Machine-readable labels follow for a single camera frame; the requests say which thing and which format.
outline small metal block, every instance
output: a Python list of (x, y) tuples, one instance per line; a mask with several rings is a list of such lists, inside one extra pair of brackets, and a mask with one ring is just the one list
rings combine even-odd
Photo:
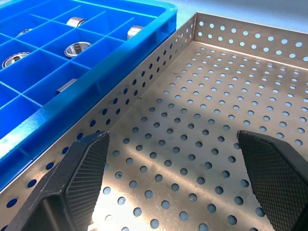
[(79, 17), (71, 17), (68, 21), (67, 21), (67, 25), (72, 26), (72, 27), (78, 27), (81, 24), (83, 24), (85, 21), (87, 21), (87, 19), (85, 18), (79, 18)]
[(70, 81), (68, 81), (67, 83), (65, 83), (62, 87), (60, 87), (57, 91), (56, 94), (61, 93), (62, 91), (64, 91), (65, 89), (67, 89), (69, 86), (71, 86), (77, 79), (73, 78)]
[(22, 32), (20, 32), (16, 37), (21, 36), (21, 35), (23, 35), (23, 34), (29, 32), (30, 30), (32, 30), (32, 29), (24, 29), (24, 30), (23, 30)]
[(30, 52), (20, 52), (20, 53), (17, 53), (17, 54), (13, 54), (12, 56), (10, 56), (6, 60), (4, 60), (4, 62), (2, 63), (2, 68), (5, 68), (5, 67), (15, 63), (16, 61), (26, 57), (28, 54), (30, 54)]
[(75, 56), (83, 52), (85, 49), (87, 49), (91, 45), (92, 44), (89, 42), (76, 42), (76, 43), (69, 45), (65, 49), (64, 53), (67, 57), (74, 58)]
[(143, 26), (133, 25), (127, 33), (127, 40), (138, 34), (143, 28)]

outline perforated metal tray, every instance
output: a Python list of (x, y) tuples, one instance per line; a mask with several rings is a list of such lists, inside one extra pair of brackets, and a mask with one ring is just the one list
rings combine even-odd
[(109, 130), (91, 228), (273, 230), (236, 132), (278, 137), (308, 160), (307, 41), (304, 33), (197, 13), (1, 192), (1, 227), (31, 193), (28, 183), (73, 141)]

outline round hole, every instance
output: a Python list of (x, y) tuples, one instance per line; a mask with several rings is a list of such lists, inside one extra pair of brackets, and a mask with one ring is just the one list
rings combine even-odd
[(125, 162), (128, 165), (132, 165), (133, 164), (133, 159), (132, 158), (127, 158)]
[(258, 207), (256, 208), (256, 214), (259, 216), (259, 217), (264, 217), (265, 216), (265, 212), (262, 208)]
[(115, 173), (115, 178), (116, 179), (121, 179), (122, 176), (123, 176), (122, 172), (116, 172)]
[(150, 153), (150, 158), (151, 159), (155, 159), (157, 157), (157, 154), (156, 153)]
[(229, 215), (228, 216), (228, 223), (231, 224), (231, 225), (236, 225), (236, 223), (237, 223), (236, 217), (233, 216), (233, 215)]
[(237, 205), (242, 205), (244, 203), (244, 200), (240, 196), (236, 196), (234, 201)]
[(183, 140), (183, 141), (187, 140), (187, 136), (186, 135), (181, 135), (181, 140)]
[(112, 216), (111, 215), (107, 215), (106, 217), (105, 217), (105, 222), (110, 222), (111, 220), (112, 220)]
[(189, 154), (189, 155), (188, 155), (188, 159), (189, 159), (190, 161), (193, 161), (193, 160), (196, 159), (196, 156), (195, 156), (194, 154)]
[(222, 176), (223, 176), (224, 178), (228, 178), (228, 177), (230, 176), (230, 172), (227, 171), (227, 170), (222, 171), (221, 174), (222, 174)]
[(200, 141), (197, 141), (195, 145), (198, 148), (201, 148), (203, 146), (202, 142), (200, 142)]
[(197, 183), (202, 185), (202, 184), (205, 183), (205, 179), (203, 177), (198, 177), (197, 178)]
[(79, 134), (77, 135), (77, 140), (80, 140), (80, 139), (82, 138), (82, 136), (83, 136), (83, 133), (82, 133), (82, 132), (79, 133)]
[(169, 201), (162, 201), (162, 208), (163, 209), (169, 209), (170, 202)]
[(152, 135), (150, 133), (145, 134), (146, 139), (150, 139), (151, 137), (152, 137)]
[(54, 162), (48, 163), (48, 164), (46, 165), (46, 170), (51, 169), (51, 168), (53, 167), (53, 165), (54, 165)]
[(303, 142), (301, 140), (295, 140), (295, 143), (299, 146), (302, 146), (303, 145)]
[(178, 184), (172, 184), (171, 185), (171, 189), (172, 189), (172, 191), (178, 191), (179, 189), (180, 189), (180, 187), (179, 187), (179, 185)]
[(159, 142), (158, 142), (158, 145), (159, 146), (164, 146), (166, 144), (166, 142), (164, 141), (164, 140), (160, 140)]
[(213, 148), (213, 149), (211, 150), (211, 153), (212, 153), (213, 155), (218, 155), (219, 151), (218, 151), (218, 149)]
[(170, 167), (171, 165), (172, 165), (171, 160), (166, 160), (166, 161), (165, 161), (165, 166), (166, 166), (166, 167)]
[(180, 212), (180, 219), (184, 221), (188, 220), (188, 214), (184, 211)]
[(119, 199), (117, 200), (117, 203), (118, 203), (119, 205), (123, 205), (123, 204), (125, 204), (125, 201), (126, 201), (126, 199), (125, 199), (123, 196), (121, 196), (121, 197), (119, 197)]
[(157, 174), (157, 175), (155, 176), (155, 180), (156, 180), (157, 182), (161, 182), (161, 181), (163, 180), (163, 176), (160, 175), (160, 174)]
[(228, 131), (228, 130), (230, 130), (230, 126), (224, 125), (224, 126), (223, 126), (223, 129), (224, 129), (225, 131)]
[(167, 133), (168, 133), (168, 134), (172, 134), (172, 133), (173, 133), (173, 129), (168, 128), (168, 129), (167, 129)]
[(216, 206), (214, 204), (208, 204), (207, 210), (209, 211), (209, 213), (215, 213), (216, 212)]
[(36, 179), (33, 179), (33, 180), (29, 181), (29, 183), (27, 184), (27, 187), (28, 187), (28, 188), (31, 188), (31, 187), (33, 187), (36, 183), (37, 183), (37, 180), (36, 180)]
[(219, 142), (224, 142), (224, 141), (225, 141), (225, 138), (224, 138), (223, 136), (218, 136), (218, 137), (217, 137), (217, 140), (218, 140)]
[(303, 128), (297, 128), (297, 131), (298, 131), (299, 133), (305, 133), (305, 130), (304, 130)]
[(246, 181), (246, 180), (241, 180), (241, 185), (244, 187), (244, 188), (247, 188), (249, 186), (249, 182)]
[(152, 196), (153, 196), (153, 192), (152, 192), (151, 190), (147, 190), (147, 191), (145, 191), (144, 196), (145, 196), (147, 199), (151, 199)]
[(115, 151), (112, 153), (112, 155), (113, 155), (114, 157), (117, 157), (117, 156), (120, 155), (120, 151), (115, 150)]
[(281, 121), (279, 124), (280, 124), (281, 127), (286, 127), (287, 126), (287, 123), (285, 123), (283, 121)]
[(125, 139), (123, 140), (123, 143), (124, 143), (124, 144), (128, 144), (128, 143), (129, 143), (129, 139), (128, 139), (128, 138), (125, 138)]
[(8, 225), (4, 226), (0, 231), (5, 231)]
[(179, 147), (174, 147), (174, 148), (172, 149), (172, 151), (173, 151), (174, 153), (179, 153), (179, 152), (180, 152), (180, 148), (179, 148)]
[(208, 132), (208, 130), (205, 129), (205, 130), (202, 131), (202, 134), (207, 136), (209, 134), (209, 132)]
[(108, 195), (110, 192), (111, 192), (111, 189), (110, 189), (109, 187), (105, 187), (105, 188), (103, 189), (104, 195)]
[(263, 116), (263, 119), (265, 120), (265, 121), (270, 121), (270, 117), (269, 116)]
[(204, 164), (204, 167), (205, 167), (206, 169), (211, 169), (211, 168), (213, 167), (213, 165), (212, 165), (210, 162), (206, 162), (206, 163)]
[(221, 195), (221, 194), (223, 194), (223, 188), (221, 188), (220, 186), (217, 186), (217, 187), (215, 188), (215, 192), (216, 192), (217, 194)]
[(141, 208), (135, 208), (133, 211), (135, 217), (139, 217), (142, 214)]
[(283, 135), (282, 133), (280, 133), (280, 132), (278, 132), (276, 135), (277, 135), (277, 137), (280, 138), (280, 139), (283, 139), (283, 138), (284, 138), (284, 135)]
[(264, 126), (261, 126), (261, 127), (260, 127), (260, 131), (265, 132), (265, 131), (267, 131), (267, 128), (266, 128), (266, 127), (264, 127)]
[(188, 170), (186, 168), (181, 168), (180, 174), (186, 176), (188, 174)]
[(135, 181), (135, 180), (132, 180), (130, 183), (129, 183), (129, 186), (131, 187), (131, 188), (136, 188), (137, 187), (137, 182)]
[(159, 221), (157, 219), (153, 219), (151, 220), (150, 225), (152, 229), (157, 229), (159, 226)]
[(7, 208), (11, 208), (11, 207), (13, 207), (16, 203), (17, 203), (17, 198), (14, 198), (14, 199), (10, 200), (10, 201), (6, 204), (6, 207), (7, 207)]
[(194, 194), (194, 193), (191, 193), (188, 195), (188, 199), (191, 201), (191, 202), (195, 202), (197, 200), (197, 195)]
[(235, 159), (234, 156), (229, 156), (228, 161), (231, 162), (231, 163), (234, 163), (236, 161), (236, 159)]
[(139, 128), (137, 128), (137, 127), (134, 127), (133, 129), (132, 129), (132, 132), (133, 133), (136, 133), (136, 132), (138, 132), (139, 131)]
[(68, 151), (68, 147), (63, 148), (62, 154), (65, 154)]

